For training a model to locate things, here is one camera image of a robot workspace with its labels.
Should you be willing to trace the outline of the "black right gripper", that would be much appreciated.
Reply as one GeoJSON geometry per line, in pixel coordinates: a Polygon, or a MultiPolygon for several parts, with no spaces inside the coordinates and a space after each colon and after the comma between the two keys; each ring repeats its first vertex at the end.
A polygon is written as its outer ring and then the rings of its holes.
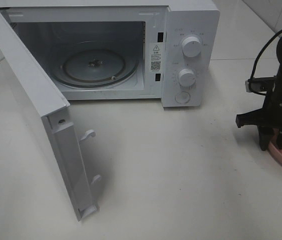
{"type": "Polygon", "coordinates": [[[259,146],[262,151],[268,149],[274,129],[279,129],[276,145],[282,149],[282,67],[275,76],[266,78],[266,97],[264,109],[257,109],[243,114],[237,114],[235,123],[238,128],[257,126],[259,146]]]}

